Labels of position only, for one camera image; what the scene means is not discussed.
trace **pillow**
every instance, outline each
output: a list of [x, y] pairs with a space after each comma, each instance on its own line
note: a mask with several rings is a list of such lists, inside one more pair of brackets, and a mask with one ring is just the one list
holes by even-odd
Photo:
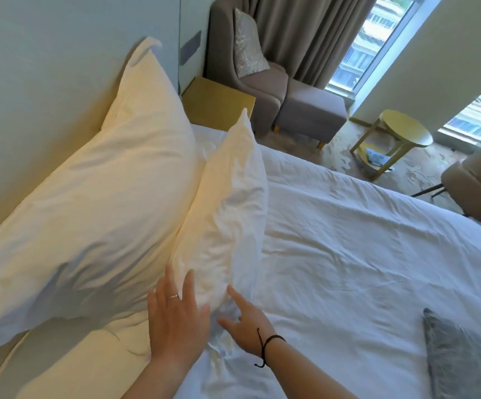
[[146, 309], [204, 165], [152, 45], [132, 54], [102, 131], [0, 226], [0, 344], [52, 317]]
[[238, 78], [270, 69], [261, 51], [255, 20], [238, 8], [235, 8], [233, 55]]
[[209, 302], [213, 318], [236, 313], [227, 299], [228, 284], [251, 299], [267, 211], [266, 171], [244, 109], [205, 165], [172, 251], [178, 288], [193, 268], [196, 301], [199, 306]]
[[481, 398], [481, 336], [423, 310], [433, 397]]

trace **gray curtain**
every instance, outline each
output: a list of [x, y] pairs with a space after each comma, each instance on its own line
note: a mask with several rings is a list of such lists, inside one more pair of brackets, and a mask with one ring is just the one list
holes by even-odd
[[265, 57], [325, 88], [377, 0], [250, 0]]

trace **ottoman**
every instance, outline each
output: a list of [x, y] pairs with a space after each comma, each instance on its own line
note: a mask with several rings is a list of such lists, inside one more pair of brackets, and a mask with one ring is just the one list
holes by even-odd
[[346, 121], [343, 98], [290, 78], [274, 132], [282, 127], [306, 135], [318, 140], [322, 149]]

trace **patterned carpet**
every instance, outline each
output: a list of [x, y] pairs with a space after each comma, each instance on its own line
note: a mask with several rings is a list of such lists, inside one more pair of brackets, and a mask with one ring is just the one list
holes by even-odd
[[[365, 131], [364, 127], [347, 122], [330, 144], [321, 151], [317, 149], [316, 140], [300, 134], [292, 134], [286, 130], [280, 130], [277, 134], [270, 132], [258, 138], [257, 141], [264, 146], [303, 158], [333, 171], [369, 180], [371, 169], [349, 152]], [[395, 144], [395, 140], [390, 135], [380, 132], [376, 132], [368, 142], [385, 150]], [[394, 171], [383, 174], [375, 184], [405, 195], [412, 195], [440, 183], [441, 173], [465, 156], [463, 153], [438, 144], [432, 144], [427, 148], [414, 148], [397, 162]], [[436, 196], [434, 200], [430, 195], [419, 198], [447, 210], [462, 213], [460, 207], [447, 193]]]

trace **forearm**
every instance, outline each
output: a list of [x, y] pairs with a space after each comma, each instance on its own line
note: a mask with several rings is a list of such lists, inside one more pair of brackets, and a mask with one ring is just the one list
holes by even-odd
[[152, 358], [122, 399], [172, 399], [187, 373], [175, 362]]
[[265, 356], [288, 399], [357, 399], [307, 357], [280, 339], [268, 343]]

